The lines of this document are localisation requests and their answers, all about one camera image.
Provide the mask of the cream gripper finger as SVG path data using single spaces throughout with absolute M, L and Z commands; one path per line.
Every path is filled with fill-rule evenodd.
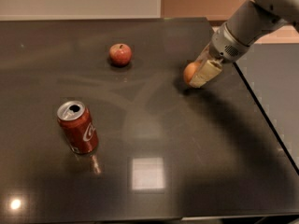
M 208 81 L 219 75 L 222 71 L 222 65 L 217 60 L 205 60 L 195 63 L 195 71 L 189 81 L 193 88 L 200 88 Z
M 212 58 L 210 54 L 210 44 L 207 44 L 205 48 L 201 51 L 200 55 L 196 58 L 199 63 L 205 63 L 207 60 Z

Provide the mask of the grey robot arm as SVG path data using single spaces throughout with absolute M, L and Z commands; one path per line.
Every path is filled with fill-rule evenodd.
M 234 63 L 259 38 L 286 24 L 299 24 L 299 0 L 247 0 L 211 37 L 198 58 L 187 65 L 184 81 L 200 88 Z

